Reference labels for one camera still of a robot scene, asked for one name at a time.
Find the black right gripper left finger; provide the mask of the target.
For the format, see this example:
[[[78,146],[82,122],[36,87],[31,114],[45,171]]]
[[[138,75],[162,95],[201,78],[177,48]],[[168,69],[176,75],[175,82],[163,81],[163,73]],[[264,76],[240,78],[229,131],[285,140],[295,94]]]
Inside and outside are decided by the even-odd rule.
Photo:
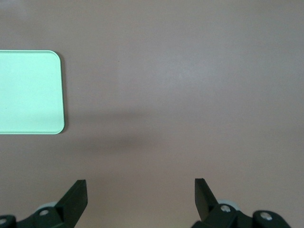
[[[77,180],[56,203],[48,203],[24,220],[1,215],[2,228],[74,228],[87,207],[86,180]]]

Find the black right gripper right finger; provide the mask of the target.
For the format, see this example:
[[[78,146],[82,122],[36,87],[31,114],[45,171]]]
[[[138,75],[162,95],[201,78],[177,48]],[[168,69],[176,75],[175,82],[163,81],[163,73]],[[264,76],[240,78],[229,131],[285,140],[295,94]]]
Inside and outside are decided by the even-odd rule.
[[[290,225],[279,214],[257,210],[247,216],[228,203],[219,203],[205,179],[195,180],[195,205],[200,221],[194,228],[288,228]]]

